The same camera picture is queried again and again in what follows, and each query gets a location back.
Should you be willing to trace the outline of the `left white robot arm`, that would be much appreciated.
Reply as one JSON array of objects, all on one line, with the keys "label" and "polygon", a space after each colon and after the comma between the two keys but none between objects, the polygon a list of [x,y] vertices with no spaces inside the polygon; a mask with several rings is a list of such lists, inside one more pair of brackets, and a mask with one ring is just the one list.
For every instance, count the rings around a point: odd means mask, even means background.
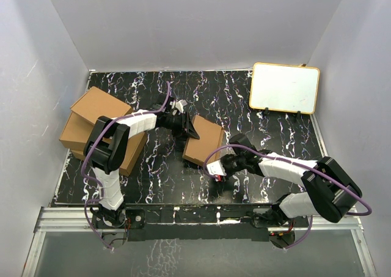
[{"label": "left white robot arm", "polygon": [[186,105],[186,100],[163,97],[150,109],[140,109],[120,119],[106,116],[97,119],[84,155],[92,166],[100,192],[98,209],[90,211],[106,225],[120,227],[126,220],[119,170],[130,138],[155,128],[166,128],[182,141],[200,138],[185,111]]}]

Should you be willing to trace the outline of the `brown cardboard box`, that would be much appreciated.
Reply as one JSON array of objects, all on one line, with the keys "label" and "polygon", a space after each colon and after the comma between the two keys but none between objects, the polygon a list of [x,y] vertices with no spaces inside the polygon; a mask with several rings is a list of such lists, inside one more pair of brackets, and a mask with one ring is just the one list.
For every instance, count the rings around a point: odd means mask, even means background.
[{"label": "brown cardboard box", "polygon": [[209,154],[222,145],[224,128],[200,115],[194,116],[192,124],[200,138],[188,138],[182,157],[184,160],[203,166]]}]

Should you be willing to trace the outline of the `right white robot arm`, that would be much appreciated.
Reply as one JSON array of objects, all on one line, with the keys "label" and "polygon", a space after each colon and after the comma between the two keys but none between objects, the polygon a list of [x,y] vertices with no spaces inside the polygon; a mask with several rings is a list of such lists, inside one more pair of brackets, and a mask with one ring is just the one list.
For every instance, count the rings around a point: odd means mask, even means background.
[{"label": "right white robot arm", "polygon": [[360,188],[343,168],[331,157],[301,160],[281,156],[263,149],[256,155],[256,147],[240,133],[229,141],[235,145],[233,154],[221,157],[223,176],[227,179],[239,171],[247,170],[261,177],[282,179],[305,189],[303,193],[282,196],[272,206],[273,221],[286,226],[299,216],[319,215],[331,223],[339,222],[357,200],[362,197]]}]

